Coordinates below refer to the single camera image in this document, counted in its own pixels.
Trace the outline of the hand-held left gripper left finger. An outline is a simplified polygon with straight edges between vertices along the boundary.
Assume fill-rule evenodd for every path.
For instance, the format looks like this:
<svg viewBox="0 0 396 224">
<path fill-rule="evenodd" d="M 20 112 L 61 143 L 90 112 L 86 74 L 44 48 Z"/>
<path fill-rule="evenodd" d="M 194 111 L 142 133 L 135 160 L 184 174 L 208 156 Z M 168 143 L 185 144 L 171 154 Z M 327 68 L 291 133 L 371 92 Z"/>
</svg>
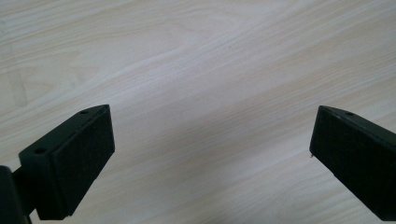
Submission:
<svg viewBox="0 0 396 224">
<path fill-rule="evenodd" d="M 12 174 L 12 218 L 62 220 L 78 205 L 115 152 L 109 105 L 77 112 L 19 153 Z"/>
</svg>

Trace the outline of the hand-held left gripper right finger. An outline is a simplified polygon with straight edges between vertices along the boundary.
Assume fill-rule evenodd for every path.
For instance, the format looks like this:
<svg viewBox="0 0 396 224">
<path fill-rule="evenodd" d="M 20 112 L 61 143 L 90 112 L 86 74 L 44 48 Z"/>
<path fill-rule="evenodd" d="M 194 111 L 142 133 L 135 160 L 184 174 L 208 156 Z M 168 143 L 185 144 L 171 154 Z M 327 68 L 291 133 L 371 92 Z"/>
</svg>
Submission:
<svg viewBox="0 0 396 224">
<path fill-rule="evenodd" d="M 309 150 L 379 219 L 396 221 L 396 133 L 321 105 Z"/>
</svg>

